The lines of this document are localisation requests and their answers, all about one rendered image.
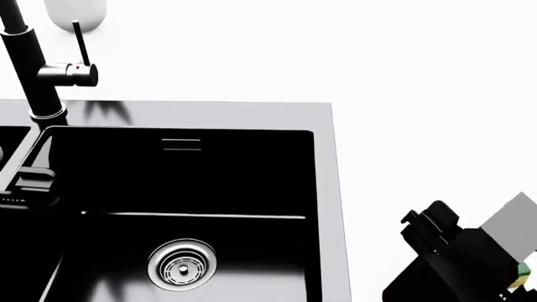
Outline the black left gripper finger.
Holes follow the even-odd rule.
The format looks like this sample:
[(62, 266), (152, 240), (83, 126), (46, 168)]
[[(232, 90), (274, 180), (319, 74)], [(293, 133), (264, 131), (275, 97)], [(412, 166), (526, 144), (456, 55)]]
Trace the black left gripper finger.
[(0, 208), (46, 208), (59, 199), (38, 191), (0, 191)]
[(48, 168), (21, 167), (14, 187), (18, 190), (50, 190), (54, 180), (55, 172)]

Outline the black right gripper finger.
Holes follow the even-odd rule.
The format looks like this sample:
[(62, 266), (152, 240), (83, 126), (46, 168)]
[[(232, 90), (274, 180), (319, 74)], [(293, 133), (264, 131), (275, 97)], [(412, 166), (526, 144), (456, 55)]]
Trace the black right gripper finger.
[(401, 232), (412, 248), (437, 248), (438, 236), (433, 223), (422, 213), (409, 211), (401, 223), (409, 223)]
[(442, 200), (435, 200), (421, 215), (443, 238), (455, 238), (461, 232), (458, 226), (459, 216)]

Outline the green and yellow sponge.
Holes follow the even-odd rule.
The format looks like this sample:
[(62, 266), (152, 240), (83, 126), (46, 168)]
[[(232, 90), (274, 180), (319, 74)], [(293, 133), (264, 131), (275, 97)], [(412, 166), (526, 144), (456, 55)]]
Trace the green and yellow sponge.
[(531, 269), (526, 263), (520, 263), (518, 265), (518, 277), (517, 279), (508, 287), (508, 291), (513, 293), (520, 286), (526, 284), (529, 276), (531, 274)]

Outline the round metal sink drain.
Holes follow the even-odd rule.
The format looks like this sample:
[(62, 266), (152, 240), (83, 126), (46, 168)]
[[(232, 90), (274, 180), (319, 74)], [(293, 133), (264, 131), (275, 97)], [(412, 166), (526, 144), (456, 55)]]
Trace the round metal sink drain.
[(189, 291), (206, 284), (216, 273), (216, 251), (193, 238), (181, 238), (156, 248), (147, 261), (147, 275), (167, 291)]

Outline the black sink basin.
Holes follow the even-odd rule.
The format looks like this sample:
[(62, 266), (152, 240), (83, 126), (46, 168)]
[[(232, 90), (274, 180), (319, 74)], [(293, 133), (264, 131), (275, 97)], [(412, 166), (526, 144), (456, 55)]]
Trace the black sink basin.
[[(322, 103), (67, 103), (40, 128), (0, 100), (0, 191), (55, 172), (46, 208), (0, 208), (0, 302), (351, 302), (331, 107)], [(150, 254), (216, 251), (204, 285), (167, 291)]]

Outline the black kitchen faucet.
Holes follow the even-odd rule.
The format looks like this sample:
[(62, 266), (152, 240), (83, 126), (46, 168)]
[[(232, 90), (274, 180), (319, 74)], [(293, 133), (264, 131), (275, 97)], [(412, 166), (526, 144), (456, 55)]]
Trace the black kitchen faucet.
[(29, 116), (40, 128), (66, 125), (67, 109), (53, 85), (38, 80), (45, 59), (33, 28), (26, 25), (17, 0), (0, 0), (0, 37), (29, 104)]

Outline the white round vase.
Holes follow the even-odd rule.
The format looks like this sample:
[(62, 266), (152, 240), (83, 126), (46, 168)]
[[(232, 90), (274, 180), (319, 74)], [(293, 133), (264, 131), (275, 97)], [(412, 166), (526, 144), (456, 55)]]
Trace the white round vase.
[(44, 6), (51, 22), (67, 32), (74, 32), (73, 21), (90, 32), (107, 16), (107, 0), (44, 0)]

